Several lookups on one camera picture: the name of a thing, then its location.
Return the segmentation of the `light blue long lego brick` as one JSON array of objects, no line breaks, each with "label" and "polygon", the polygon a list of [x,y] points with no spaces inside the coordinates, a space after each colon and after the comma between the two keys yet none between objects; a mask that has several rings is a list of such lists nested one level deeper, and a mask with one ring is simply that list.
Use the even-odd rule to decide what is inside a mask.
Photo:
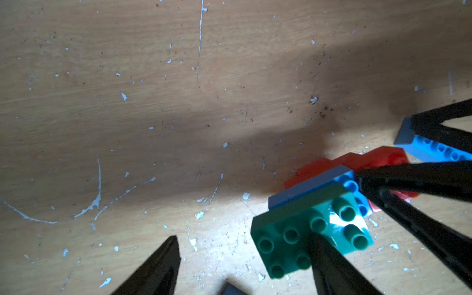
[{"label": "light blue long lego brick", "polygon": [[343,165],[334,167],[327,172],[323,172],[315,177],[302,181],[299,184],[295,184],[290,188],[269,197],[268,209],[273,210],[334,182],[342,184],[354,195],[360,208],[361,215],[364,218],[372,215],[373,211],[370,204],[367,198],[360,192],[359,185],[355,181],[355,172]]}]

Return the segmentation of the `green long lego brick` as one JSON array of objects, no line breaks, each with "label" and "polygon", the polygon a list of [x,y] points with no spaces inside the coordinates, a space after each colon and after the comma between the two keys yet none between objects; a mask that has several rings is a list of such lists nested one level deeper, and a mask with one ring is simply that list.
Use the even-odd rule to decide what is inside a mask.
[{"label": "green long lego brick", "polygon": [[311,266],[311,234],[320,234],[340,254],[373,244],[354,193],[333,182],[253,218],[251,236],[272,279]]}]

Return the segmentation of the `red lego brick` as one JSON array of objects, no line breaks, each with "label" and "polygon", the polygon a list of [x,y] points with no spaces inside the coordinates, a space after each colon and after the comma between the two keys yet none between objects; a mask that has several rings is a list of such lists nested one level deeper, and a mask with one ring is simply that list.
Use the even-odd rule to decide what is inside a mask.
[{"label": "red lego brick", "polygon": [[[328,170],[340,165],[348,167],[356,173],[364,168],[401,165],[407,164],[408,162],[408,158],[403,149],[388,146],[381,146],[363,155],[348,153],[334,160],[321,158],[296,170],[296,175],[286,181],[284,187],[285,189],[290,188],[295,184],[299,184],[302,181],[308,180],[309,178],[315,177],[323,172],[327,172]],[[368,202],[373,213],[380,211],[380,209],[372,202]]]}]

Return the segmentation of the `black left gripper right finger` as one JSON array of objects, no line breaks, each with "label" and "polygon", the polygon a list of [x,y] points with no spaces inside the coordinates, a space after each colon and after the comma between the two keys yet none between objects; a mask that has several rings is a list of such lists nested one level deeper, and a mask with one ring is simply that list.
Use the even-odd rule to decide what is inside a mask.
[{"label": "black left gripper right finger", "polygon": [[310,235],[308,252],[318,294],[379,295],[381,293],[321,234]]}]

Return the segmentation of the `light blue lego brick small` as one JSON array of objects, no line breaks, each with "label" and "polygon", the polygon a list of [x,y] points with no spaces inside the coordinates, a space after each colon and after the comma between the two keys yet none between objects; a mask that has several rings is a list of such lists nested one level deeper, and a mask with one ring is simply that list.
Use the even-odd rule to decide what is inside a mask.
[{"label": "light blue lego brick small", "polygon": [[411,118],[405,118],[399,129],[394,145],[423,162],[471,161],[470,153],[417,135],[410,127]]}]

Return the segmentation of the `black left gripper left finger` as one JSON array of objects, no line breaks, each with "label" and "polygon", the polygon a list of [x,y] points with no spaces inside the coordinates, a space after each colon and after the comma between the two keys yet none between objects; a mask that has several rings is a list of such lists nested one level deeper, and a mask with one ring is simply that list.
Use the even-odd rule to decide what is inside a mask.
[{"label": "black left gripper left finger", "polygon": [[181,257],[177,236],[170,236],[112,295],[172,295]]}]

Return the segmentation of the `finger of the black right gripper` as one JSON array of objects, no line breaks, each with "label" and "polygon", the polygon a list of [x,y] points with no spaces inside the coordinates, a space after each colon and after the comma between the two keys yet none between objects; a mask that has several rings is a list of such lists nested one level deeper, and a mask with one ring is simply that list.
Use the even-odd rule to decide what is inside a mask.
[{"label": "finger of the black right gripper", "polygon": [[463,152],[472,153],[472,133],[443,125],[447,120],[472,115],[472,100],[443,106],[411,116],[411,129],[432,141],[436,141]]},{"label": "finger of the black right gripper", "polygon": [[367,168],[356,181],[370,201],[471,287],[470,161]]}]

